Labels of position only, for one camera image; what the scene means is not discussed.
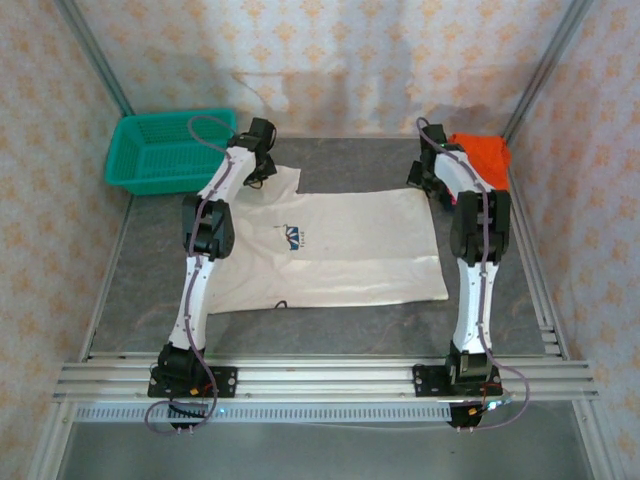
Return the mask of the teal plastic basket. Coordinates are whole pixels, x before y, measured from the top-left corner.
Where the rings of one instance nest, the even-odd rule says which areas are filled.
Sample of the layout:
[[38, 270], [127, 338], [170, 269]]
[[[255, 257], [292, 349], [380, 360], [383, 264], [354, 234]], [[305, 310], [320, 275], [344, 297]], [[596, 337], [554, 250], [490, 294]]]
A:
[[222, 164], [236, 129], [228, 108], [127, 116], [114, 130], [104, 179], [137, 196], [198, 191]]

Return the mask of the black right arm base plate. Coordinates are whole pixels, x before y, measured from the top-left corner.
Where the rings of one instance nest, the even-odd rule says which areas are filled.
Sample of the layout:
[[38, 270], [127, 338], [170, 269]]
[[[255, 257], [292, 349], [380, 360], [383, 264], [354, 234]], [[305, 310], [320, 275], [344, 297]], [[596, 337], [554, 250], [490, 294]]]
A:
[[504, 389], [500, 381], [493, 381], [497, 374], [493, 367], [488, 377], [464, 377], [453, 366], [416, 364], [412, 382], [416, 397], [498, 397]]

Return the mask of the aluminium frame post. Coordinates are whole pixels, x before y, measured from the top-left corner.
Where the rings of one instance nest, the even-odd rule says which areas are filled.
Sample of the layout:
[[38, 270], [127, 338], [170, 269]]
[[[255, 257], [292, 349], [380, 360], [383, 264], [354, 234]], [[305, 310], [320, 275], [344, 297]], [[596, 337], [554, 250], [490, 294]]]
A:
[[559, 65], [565, 50], [582, 24], [594, 0], [571, 0], [569, 7], [556, 28], [540, 61], [534, 69], [515, 111], [503, 132], [503, 138], [511, 144], [523, 126], [527, 114], [534, 105], [546, 82]]
[[93, 67], [111, 100], [122, 116], [132, 116], [135, 111], [116, 77], [109, 61], [87, 23], [76, 0], [53, 0], [81, 50]]

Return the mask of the aluminium frame rail beam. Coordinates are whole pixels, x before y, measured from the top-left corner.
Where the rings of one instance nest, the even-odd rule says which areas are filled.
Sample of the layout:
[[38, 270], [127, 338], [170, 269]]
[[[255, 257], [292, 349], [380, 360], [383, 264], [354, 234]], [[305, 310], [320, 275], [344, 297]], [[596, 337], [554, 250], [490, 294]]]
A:
[[[210, 363], [238, 369], [237, 402], [416, 401], [412, 367], [442, 365], [441, 358], [364, 355], [212, 356]], [[66, 363], [54, 388], [68, 401], [148, 401], [153, 358], [97, 353]], [[516, 400], [593, 400], [599, 392], [586, 361], [549, 356], [504, 357], [500, 376]]]

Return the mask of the orange t-shirt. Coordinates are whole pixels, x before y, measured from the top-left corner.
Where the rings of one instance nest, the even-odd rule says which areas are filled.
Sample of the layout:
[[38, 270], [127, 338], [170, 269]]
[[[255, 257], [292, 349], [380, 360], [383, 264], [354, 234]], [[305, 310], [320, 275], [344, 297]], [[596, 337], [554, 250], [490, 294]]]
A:
[[508, 171], [512, 156], [504, 138], [454, 133], [449, 142], [463, 148], [476, 172], [495, 190], [509, 190]]

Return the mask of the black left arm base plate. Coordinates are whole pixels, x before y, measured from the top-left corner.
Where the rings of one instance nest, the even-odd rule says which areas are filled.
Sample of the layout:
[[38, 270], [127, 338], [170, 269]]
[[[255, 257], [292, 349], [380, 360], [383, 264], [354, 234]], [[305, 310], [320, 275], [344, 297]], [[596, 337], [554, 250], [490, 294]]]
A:
[[170, 373], [159, 366], [151, 370], [147, 395], [150, 398], [234, 398], [238, 369], [211, 367], [213, 380], [200, 364], [187, 373]]

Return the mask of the aluminium frame leg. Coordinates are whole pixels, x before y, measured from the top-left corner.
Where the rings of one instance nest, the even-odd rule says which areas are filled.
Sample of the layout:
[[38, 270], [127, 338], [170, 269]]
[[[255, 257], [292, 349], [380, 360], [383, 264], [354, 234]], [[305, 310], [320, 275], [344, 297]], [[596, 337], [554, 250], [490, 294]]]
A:
[[27, 480], [57, 479], [76, 411], [77, 405], [69, 401], [53, 402], [49, 406]]
[[595, 480], [624, 480], [624, 470], [603, 407], [595, 400], [574, 400], [573, 410]]

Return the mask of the white printed t-shirt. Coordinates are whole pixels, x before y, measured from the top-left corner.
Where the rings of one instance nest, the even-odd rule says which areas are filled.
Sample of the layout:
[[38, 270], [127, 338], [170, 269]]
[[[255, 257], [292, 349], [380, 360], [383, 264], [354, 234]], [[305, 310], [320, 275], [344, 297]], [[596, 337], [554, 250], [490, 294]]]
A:
[[231, 204], [235, 242], [214, 265], [209, 314], [444, 301], [431, 210], [416, 189], [300, 193], [301, 172], [281, 166]]

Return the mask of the aluminium frame side rail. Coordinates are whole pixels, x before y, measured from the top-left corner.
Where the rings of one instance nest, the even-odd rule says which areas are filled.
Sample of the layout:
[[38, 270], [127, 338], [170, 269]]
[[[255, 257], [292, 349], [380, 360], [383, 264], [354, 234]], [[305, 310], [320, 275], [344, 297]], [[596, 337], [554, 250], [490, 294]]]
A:
[[117, 263], [119, 260], [119, 256], [120, 256], [120, 252], [122, 249], [122, 244], [124, 242], [124, 238], [126, 235], [126, 230], [128, 227], [128, 223], [129, 223], [129, 217], [130, 217], [130, 213], [131, 213], [131, 209], [132, 206], [134, 204], [134, 200], [135, 197], [133, 195], [130, 195], [128, 198], [128, 202], [126, 204], [126, 208], [123, 212], [123, 217], [122, 220], [120, 222], [120, 226], [117, 232], [117, 237], [115, 240], [115, 243], [113, 245], [109, 260], [106, 264], [106, 268], [105, 268], [105, 272], [104, 272], [104, 276], [103, 276], [103, 280], [101, 283], [101, 287], [99, 290], [99, 294], [97, 296], [97, 300], [94, 304], [94, 308], [92, 311], [92, 315], [90, 318], [90, 321], [88, 323], [85, 335], [84, 335], [84, 339], [83, 339], [83, 343], [80, 349], [80, 353], [78, 355], [78, 361], [79, 362], [85, 362], [86, 360], [89, 359], [90, 355], [91, 355], [91, 348], [94, 342], [94, 338], [95, 338], [95, 334], [98, 330], [99, 324], [100, 324], [100, 320], [102, 318], [102, 314], [104, 311], [104, 306], [106, 304], [106, 300], [108, 298], [109, 295], [109, 290], [110, 290], [110, 286], [111, 286], [111, 282], [113, 279], [113, 276], [115, 274], [115, 270], [117, 267]]
[[512, 190], [511, 225], [532, 297], [545, 355], [570, 360], [562, 327], [543, 277], [525, 210], [516, 188]]

